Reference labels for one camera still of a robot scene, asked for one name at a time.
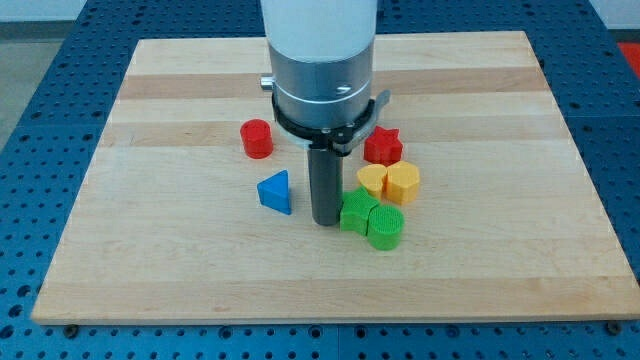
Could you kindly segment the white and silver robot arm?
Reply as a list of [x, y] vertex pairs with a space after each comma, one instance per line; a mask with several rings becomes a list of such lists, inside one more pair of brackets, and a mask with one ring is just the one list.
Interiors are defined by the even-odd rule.
[[389, 91], [371, 94], [377, 0], [262, 0], [274, 118], [307, 152], [313, 220], [338, 223], [344, 157], [374, 130]]

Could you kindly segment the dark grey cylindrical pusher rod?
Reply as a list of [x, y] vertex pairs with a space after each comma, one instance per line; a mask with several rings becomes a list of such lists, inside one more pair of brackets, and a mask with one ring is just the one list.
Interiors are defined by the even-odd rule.
[[313, 220], [336, 225], [342, 208], [343, 160], [328, 149], [310, 149], [307, 158]]

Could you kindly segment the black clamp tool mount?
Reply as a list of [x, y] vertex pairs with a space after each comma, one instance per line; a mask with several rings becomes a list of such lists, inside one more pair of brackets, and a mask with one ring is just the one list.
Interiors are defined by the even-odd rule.
[[334, 128], [296, 124], [276, 105], [275, 96], [272, 96], [271, 103], [275, 123], [291, 142], [305, 150], [329, 150], [337, 155], [349, 155], [374, 132], [379, 114], [390, 98], [391, 91], [385, 89], [375, 99], [368, 101], [364, 112], [355, 120]]

